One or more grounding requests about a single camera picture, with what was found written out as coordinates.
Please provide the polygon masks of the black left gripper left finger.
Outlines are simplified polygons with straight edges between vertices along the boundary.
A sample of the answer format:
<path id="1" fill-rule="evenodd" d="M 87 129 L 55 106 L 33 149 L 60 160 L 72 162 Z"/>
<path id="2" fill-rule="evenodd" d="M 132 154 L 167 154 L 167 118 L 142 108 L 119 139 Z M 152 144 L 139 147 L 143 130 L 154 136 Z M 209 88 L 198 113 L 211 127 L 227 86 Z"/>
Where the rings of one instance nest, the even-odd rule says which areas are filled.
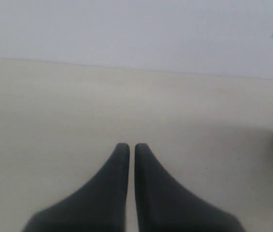
<path id="1" fill-rule="evenodd" d="M 102 168 L 76 192 L 28 221 L 25 232 L 123 232 L 130 149 L 118 143 Z"/>

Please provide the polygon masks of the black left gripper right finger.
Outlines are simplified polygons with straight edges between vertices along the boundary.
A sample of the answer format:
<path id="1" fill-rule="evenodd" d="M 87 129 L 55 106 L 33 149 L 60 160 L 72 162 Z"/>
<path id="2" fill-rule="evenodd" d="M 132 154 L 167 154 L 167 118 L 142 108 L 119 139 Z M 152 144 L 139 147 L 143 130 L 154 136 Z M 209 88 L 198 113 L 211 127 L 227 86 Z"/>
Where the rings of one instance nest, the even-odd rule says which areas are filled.
<path id="1" fill-rule="evenodd" d="M 149 146 L 135 146 L 135 199 L 141 232 L 243 232 L 232 214 L 183 187 Z"/>

